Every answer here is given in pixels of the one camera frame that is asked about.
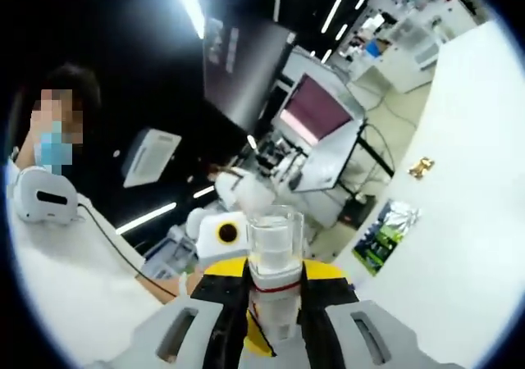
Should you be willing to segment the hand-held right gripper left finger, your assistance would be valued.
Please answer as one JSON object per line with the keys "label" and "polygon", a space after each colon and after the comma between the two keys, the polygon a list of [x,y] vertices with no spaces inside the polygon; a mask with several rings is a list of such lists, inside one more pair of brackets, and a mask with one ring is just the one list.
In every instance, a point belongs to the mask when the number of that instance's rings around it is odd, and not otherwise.
{"label": "hand-held right gripper left finger", "polygon": [[130,347],[89,368],[237,368],[247,334],[248,258],[212,264],[190,296],[173,299],[134,331]]}

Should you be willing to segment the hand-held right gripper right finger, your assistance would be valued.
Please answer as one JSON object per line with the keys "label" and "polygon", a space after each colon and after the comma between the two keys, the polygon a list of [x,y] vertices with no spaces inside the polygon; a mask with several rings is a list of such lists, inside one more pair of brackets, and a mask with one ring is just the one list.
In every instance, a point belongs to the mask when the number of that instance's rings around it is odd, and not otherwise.
{"label": "hand-held right gripper right finger", "polygon": [[449,368],[418,347],[415,332],[373,301],[360,301],[337,266],[305,260],[300,325],[311,368]]}

